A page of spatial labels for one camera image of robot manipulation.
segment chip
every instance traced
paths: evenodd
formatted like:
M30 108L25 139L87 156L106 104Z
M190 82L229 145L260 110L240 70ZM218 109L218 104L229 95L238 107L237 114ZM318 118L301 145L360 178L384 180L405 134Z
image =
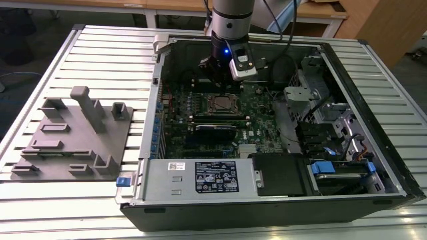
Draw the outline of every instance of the chip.
M208 113L212 115L238 115L237 97L233 94L209 96Z

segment white sticker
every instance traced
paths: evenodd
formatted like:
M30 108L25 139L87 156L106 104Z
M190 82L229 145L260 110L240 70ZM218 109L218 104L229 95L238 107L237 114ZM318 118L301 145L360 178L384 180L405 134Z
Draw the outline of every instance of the white sticker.
M332 18L332 19L345 19L346 16L336 16L336 15L332 15L330 18Z
M122 4L125 7L131 7L131 8L141 8L142 5L139 4Z
M169 171L185 171L185 163L184 162L169 162L166 169Z

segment blue latch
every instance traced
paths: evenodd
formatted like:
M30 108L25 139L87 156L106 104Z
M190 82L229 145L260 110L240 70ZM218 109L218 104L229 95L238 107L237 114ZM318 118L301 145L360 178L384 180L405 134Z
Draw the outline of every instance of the blue latch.
M336 156L336 152L334 152L334 151L332 151L332 149L330 149L330 148L324 147L322 149L328 152L328 154L330 154L330 156Z
M131 179L129 177L117 177L114 185L117 188L129 188Z
M373 162L366 163L366 168L370 174L376 172L376 167L373 165Z
M334 167L330 161L317 161L310 165L313 174L333 174Z

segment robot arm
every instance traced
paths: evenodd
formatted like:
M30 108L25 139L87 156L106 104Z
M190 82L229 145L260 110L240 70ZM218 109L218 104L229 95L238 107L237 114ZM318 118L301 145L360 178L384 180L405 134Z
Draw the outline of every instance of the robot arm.
M261 0L214 0L213 2L212 51L210 56L200 62L198 67L209 80L222 89L257 75L248 33L254 4L258 5L258 2ZM284 6L288 7L290 4L292 1L288 1ZM266 11L260 12L258 9L256 12L257 19L260 15L268 14Z

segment floor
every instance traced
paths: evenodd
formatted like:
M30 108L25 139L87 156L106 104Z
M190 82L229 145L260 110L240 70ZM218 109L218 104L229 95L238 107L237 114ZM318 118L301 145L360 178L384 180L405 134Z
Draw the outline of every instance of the floor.
M159 27L165 29L201 30L204 19L197 17L159 17ZM26 37L34 61L22 66L7 66L0 60L0 76L7 72L35 72L42 74L55 56L62 42L74 24L115 26L115 27L145 27L143 16L131 16L118 13L73 12L61 11L59 19L53 20L46 10L33 10L31 20L37 32ZM261 29L253 28L254 33L262 33ZM427 112L427 63L414 62L405 56L392 69L392 73L401 85L417 102L420 108ZM39 78L31 75L11 75L1 79L5 91L0 93L0 140L19 113L19 110L31 94Z

